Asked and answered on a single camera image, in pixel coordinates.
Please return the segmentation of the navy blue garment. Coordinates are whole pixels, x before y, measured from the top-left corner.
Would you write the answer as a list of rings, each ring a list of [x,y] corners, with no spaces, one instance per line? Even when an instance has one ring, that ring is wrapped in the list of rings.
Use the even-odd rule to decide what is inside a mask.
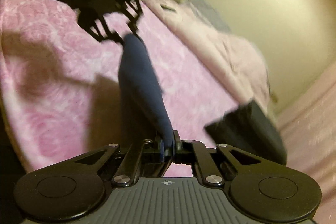
[[[118,71],[122,120],[133,139],[159,136],[164,149],[174,143],[173,128],[162,98],[161,87],[141,39],[127,34]]]

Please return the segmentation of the stack of folded dark clothes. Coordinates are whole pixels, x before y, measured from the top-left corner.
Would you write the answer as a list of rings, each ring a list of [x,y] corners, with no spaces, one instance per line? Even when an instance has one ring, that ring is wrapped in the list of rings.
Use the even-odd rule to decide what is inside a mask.
[[[205,125],[205,131],[216,144],[229,144],[278,164],[287,164],[280,133],[254,100]]]

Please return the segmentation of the small dark object on quilt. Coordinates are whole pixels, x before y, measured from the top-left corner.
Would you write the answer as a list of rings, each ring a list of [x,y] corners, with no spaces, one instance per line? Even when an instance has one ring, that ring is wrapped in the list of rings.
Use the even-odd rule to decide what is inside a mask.
[[[172,11],[172,12],[176,12],[176,10],[172,7],[169,7],[167,5],[160,5],[160,7],[163,9],[163,10],[166,10],[166,11]]]

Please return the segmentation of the grey striped pillow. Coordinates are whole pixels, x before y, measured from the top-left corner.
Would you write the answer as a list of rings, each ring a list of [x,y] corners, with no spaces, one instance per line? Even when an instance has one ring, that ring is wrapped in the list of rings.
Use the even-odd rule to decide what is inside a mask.
[[[208,2],[205,0],[188,0],[186,3],[190,6],[193,13],[205,24],[212,26],[218,31],[231,33],[229,25]]]

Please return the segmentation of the pink embroidered curtain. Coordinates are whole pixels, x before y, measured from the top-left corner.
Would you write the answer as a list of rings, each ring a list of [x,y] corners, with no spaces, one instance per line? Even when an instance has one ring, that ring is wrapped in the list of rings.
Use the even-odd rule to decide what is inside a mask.
[[[278,117],[287,165],[318,182],[318,223],[335,223],[335,72],[326,71]]]

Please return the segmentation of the pink rose pattern blanket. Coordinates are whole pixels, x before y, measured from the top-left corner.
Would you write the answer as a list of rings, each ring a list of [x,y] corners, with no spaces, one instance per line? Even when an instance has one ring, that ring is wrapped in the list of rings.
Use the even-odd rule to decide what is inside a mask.
[[[196,56],[143,6],[145,42],[173,128],[214,144],[204,125],[237,107]],[[120,143],[122,47],[99,43],[54,0],[1,0],[1,108],[25,171]]]

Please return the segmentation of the pale pink quilt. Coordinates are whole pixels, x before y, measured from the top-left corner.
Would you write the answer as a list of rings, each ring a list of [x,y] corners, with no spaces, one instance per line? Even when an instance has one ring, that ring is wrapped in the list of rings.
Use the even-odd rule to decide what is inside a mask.
[[[263,112],[270,103],[268,68],[254,43],[201,21],[184,1],[141,0],[198,58],[238,103],[255,100]],[[163,10],[167,5],[176,12]]]

